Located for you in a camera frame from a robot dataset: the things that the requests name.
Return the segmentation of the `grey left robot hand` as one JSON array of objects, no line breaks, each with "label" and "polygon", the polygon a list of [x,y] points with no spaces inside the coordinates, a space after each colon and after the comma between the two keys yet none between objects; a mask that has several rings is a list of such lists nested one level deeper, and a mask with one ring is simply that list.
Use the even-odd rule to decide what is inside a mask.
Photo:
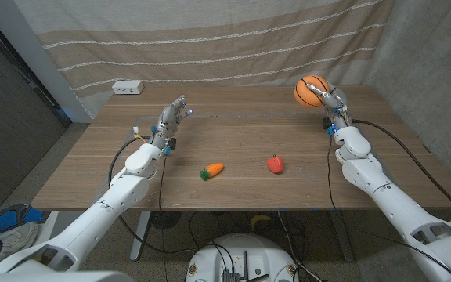
[{"label": "grey left robot hand", "polygon": [[192,110],[186,110],[186,95],[180,96],[166,106],[160,114],[155,125],[155,132],[149,139],[149,144],[163,149],[166,143],[174,137],[178,126],[184,118],[192,114]]}]

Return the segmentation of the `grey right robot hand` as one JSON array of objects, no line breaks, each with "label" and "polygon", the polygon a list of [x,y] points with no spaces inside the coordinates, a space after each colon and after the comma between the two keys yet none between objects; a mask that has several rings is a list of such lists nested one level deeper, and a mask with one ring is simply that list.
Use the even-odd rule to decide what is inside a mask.
[{"label": "grey right robot hand", "polygon": [[305,86],[325,106],[327,117],[335,125],[337,131],[340,128],[352,126],[352,119],[348,114],[347,98],[340,88],[331,83],[328,90],[318,88],[311,83],[306,83]]}]

